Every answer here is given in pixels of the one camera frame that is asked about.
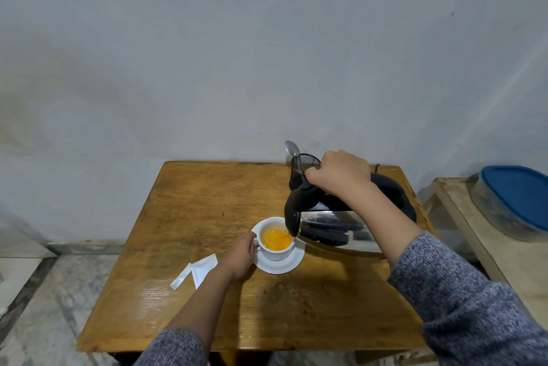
white saucer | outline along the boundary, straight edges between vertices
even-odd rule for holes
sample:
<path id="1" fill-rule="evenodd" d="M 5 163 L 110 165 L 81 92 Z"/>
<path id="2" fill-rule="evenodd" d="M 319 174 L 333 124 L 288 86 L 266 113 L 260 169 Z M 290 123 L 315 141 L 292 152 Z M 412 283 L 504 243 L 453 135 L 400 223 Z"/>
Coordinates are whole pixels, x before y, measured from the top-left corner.
<path id="1" fill-rule="evenodd" d="M 251 229 L 252 232 L 257 233 L 255 228 Z M 269 274 L 284 274 L 294 270 L 301 263 L 305 256 L 305 243 L 298 239 L 295 239 L 293 250 L 287 258 L 281 261 L 271 261 L 265 257 L 261 251 L 257 248 L 255 251 L 255 259 L 253 262 L 257 265 L 257 268 L 261 271 L 265 271 Z"/>

tea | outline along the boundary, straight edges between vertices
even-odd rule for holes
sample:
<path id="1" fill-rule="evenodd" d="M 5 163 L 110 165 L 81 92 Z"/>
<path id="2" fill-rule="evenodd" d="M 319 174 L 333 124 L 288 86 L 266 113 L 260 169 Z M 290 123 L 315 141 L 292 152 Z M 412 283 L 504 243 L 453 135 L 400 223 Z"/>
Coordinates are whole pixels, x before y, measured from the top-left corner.
<path id="1" fill-rule="evenodd" d="M 285 227 L 267 225 L 261 232 L 261 242 L 270 250 L 284 250 L 293 242 L 293 238 Z"/>

gray sleeve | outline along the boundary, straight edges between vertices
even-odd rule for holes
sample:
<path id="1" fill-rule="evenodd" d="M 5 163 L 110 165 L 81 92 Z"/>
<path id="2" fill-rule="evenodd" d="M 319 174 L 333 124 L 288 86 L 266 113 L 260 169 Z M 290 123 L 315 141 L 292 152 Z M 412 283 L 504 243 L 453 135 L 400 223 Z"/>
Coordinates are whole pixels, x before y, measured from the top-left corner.
<path id="1" fill-rule="evenodd" d="M 205 366 L 202 342 L 188 330 L 164 330 L 149 344 L 135 366 Z"/>
<path id="2" fill-rule="evenodd" d="M 548 364 L 548 332 L 520 308 L 512 289 L 485 278 L 431 234 L 407 246 L 388 283 L 424 321 L 424 339 L 440 364 Z"/>

plastic container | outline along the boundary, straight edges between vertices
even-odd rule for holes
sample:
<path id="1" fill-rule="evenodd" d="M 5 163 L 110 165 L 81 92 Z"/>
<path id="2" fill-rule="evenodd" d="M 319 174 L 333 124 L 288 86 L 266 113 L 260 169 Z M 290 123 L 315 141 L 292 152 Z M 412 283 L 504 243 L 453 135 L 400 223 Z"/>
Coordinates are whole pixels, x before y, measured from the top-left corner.
<path id="1" fill-rule="evenodd" d="M 524 242 L 548 242 L 548 177 L 527 167 L 483 168 L 471 197 L 499 231 Z"/>

wooden table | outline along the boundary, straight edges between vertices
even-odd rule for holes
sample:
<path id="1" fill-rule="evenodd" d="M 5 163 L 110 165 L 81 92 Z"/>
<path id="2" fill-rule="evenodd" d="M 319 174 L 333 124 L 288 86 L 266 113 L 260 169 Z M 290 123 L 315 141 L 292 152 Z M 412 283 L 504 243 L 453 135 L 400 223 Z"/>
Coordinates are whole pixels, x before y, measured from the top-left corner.
<path id="1" fill-rule="evenodd" d="M 531 316 L 548 328 L 548 243 L 522 242 L 495 229 L 470 198 L 475 183 L 436 178 L 428 210 L 443 204 L 490 278 L 509 284 Z"/>
<path id="2" fill-rule="evenodd" d="M 401 183 L 432 231 L 401 169 L 378 172 Z M 78 340 L 85 352 L 141 351 L 194 292 L 189 263 L 222 258 L 234 238 L 283 216 L 290 169 L 250 162 L 166 162 Z M 213 350 L 412 349 L 426 347 L 421 321 L 386 283 L 388 264 L 310 246 L 284 275 L 253 266 L 227 294 Z"/>

